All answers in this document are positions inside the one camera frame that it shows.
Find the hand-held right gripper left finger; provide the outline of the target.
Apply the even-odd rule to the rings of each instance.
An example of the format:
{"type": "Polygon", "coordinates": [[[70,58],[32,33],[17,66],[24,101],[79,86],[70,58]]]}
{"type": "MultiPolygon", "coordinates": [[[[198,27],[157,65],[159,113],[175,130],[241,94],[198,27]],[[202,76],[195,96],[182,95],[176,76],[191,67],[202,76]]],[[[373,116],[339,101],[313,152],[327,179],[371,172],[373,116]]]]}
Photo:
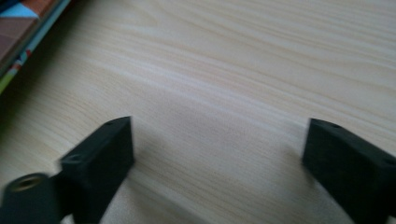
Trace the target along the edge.
{"type": "Polygon", "coordinates": [[[132,119],[100,126],[61,158],[63,213],[77,224],[98,224],[133,164],[132,119]]]}

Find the colourful animal picture book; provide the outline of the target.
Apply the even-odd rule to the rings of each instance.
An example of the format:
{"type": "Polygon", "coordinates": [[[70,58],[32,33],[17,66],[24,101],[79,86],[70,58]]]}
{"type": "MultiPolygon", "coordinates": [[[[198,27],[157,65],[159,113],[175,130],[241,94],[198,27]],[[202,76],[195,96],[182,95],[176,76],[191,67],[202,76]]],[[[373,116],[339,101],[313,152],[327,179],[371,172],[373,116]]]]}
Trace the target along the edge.
{"type": "Polygon", "coordinates": [[[0,0],[0,94],[73,0],[0,0]]]}

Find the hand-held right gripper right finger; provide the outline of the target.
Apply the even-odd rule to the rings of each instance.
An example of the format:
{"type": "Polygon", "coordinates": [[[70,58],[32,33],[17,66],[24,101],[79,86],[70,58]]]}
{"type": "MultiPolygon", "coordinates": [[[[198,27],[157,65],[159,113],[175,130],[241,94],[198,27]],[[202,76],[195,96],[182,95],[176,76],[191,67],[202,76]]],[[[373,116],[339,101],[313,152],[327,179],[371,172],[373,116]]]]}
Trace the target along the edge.
{"type": "Polygon", "coordinates": [[[356,224],[396,217],[396,157],[349,130],[311,119],[303,165],[356,224]]]}

